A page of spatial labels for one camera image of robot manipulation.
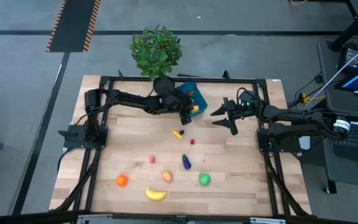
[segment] potted plant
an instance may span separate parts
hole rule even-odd
[[[148,76],[153,81],[153,88],[157,94],[170,91],[175,87],[173,80],[166,76],[172,72],[172,67],[178,65],[182,56],[180,39],[174,36],[165,26],[161,30],[159,25],[154,30],[143,30],[143,35],[133,35],[129,48],[136,66],[142,70],[141,75]]]

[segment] blue container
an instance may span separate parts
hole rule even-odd
[[[203,96],[201,95],[200,91],[198,90],[197,84],[195,82],[186,82],[186,83],[178,86],[177,89],[183,91],[184,93],[194,90],[194,94],[195,94],[195,97],[193,98],[194,105],[195,106],[197,105],[200,108],[200,110],[195,113],[190,113],[190,117],[194,117],[194,116],[204,112],[204,110],[206,109],[206,107],[208,105],[206,104]]]

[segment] black floor mat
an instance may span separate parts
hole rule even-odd
[[[47,52],[86,52],[98,16],[100,0],[64,0]]]

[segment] black desk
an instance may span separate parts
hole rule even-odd
[[[340,54],[340,52],[329,50],[326,42],[318,43],[319,62],[324,83],[328,82],[337,72],[336,65],[339,62]],[[338,75],[333,81],[341,78],[343,75]],[[354,96],[349,91],[337,90],[334,85],[327,86],[325,89],[326,99],[317,106],[325,106],[338,113],[358,115],[358,96]],[[335,156],[332,152],[331,141],[328,139],[323,141],[323,151],[331,193],[336,193],[334,181],[358,185],[358,163]]]

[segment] yellow black striped tape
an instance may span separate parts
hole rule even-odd
[[[94,29],[94,25],[96,23],[96,18],[98,16],[99,7],[100,7],[100,0],[95,0],[94,5],[93,5],[91,19],[89,21],[88,30],[86,32],[86,37],[85,37],[85,42],[84,42],[84,47],[83,47],[82,52],[87,52],[88,49],[90,48],[93,29]]]
[[[50,52],[50,44],[52,43],[53,36],[55,35],[55,31],[56,31],[57,25],[59,24],[60,17],[62,16],[63,8],[66,5],[66,1],[67,0],[63,0],[62,6],[60,7],[59,14],[57,16],[55,25],[52,29],[52,33],[50,34],[50,38],[49,38],[48,45],[47,45],[47,52]]]

